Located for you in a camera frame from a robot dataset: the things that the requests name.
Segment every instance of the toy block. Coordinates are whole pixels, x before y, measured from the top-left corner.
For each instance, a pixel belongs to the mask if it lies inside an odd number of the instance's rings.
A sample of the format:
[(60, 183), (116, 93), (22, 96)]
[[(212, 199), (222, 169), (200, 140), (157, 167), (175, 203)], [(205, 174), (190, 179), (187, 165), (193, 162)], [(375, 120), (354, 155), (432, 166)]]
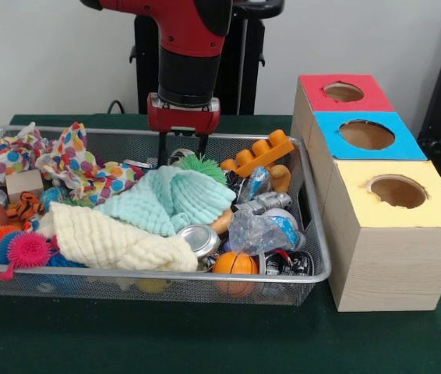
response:
[(291, 136), (302, 137), (309, 147), (318, 111), (394, 111), (372, 76), (334, 74), (299, 76), (291, 123)]
[(333, 159), (426, 160), (415, 138), (394, 112), (319, 112), (309, 137), (309, 158), (320, 213)]
[(269, 134), (268, 140), (257, 140), (252, 145), (252, 151), (242, 150), (236, 154), (236, 161), (230, 158), (223, 161), (220, 167), (224, 170), (232, 170), (241, 177), (247, 178), (255, 168), (269, 166), (293, 149), (293, 144), (284, 131), (276, 130)]
[(430, 161), (336, 161), (323, 224), (338, 311), (436, 308), (441, 178)]
[(32, 192), (40, 196), (44, 191), (41, 172), (38, 169), (6, 175), (5, 187), (10, 203), (18, 203), (22, 192)]

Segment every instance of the blue box lid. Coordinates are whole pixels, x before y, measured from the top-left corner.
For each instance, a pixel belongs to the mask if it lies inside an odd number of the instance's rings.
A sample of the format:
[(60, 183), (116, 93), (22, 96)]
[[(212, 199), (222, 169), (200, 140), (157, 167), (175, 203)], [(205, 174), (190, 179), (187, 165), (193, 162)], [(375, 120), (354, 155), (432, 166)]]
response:
[(328, 150), (339, 160), (426, 160), (397, 113), (328, 111), (315, 116)]

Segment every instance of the polka dot fabric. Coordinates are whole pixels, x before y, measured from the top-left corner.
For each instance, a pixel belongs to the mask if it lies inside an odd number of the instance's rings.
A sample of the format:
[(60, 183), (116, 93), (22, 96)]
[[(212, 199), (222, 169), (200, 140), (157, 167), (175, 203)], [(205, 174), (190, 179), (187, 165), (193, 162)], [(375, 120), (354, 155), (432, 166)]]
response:
[(36, 167), (44, 176), (61, 179), (71, 190), (72, 199), (88, 199), (94, 204), (130, 189), (143, 176), (140, 169), (126, 164), (98, 165), (86, 148), (86, 129), (82, 123), (74, 123), (53, 144), (51, 153), (37, 159)]
[(17, 136), (0, 139), (0, 186), (5, 184), (6, 175), (35, 168), (37, 158), (51, 149), (49, 140), (42, 138), (33, 122)]

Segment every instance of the stacked wooden boxes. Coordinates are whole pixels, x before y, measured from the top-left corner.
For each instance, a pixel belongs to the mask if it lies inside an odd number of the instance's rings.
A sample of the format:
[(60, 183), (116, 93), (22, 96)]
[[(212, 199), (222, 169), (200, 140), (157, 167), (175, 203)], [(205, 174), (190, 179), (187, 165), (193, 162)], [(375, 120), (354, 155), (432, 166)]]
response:
[(441, 178), (371, 76), (301, 76), (291, 134), (311, 160), (339, 311), (441, 295)]

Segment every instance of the red box lid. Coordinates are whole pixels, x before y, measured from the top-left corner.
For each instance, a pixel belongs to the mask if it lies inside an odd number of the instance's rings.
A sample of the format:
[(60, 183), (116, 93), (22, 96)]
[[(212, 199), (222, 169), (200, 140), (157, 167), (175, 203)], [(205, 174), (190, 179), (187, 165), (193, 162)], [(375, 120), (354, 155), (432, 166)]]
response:
[(333, 74), (300, 80), (313, 111), (395, 111), (373, 76)]

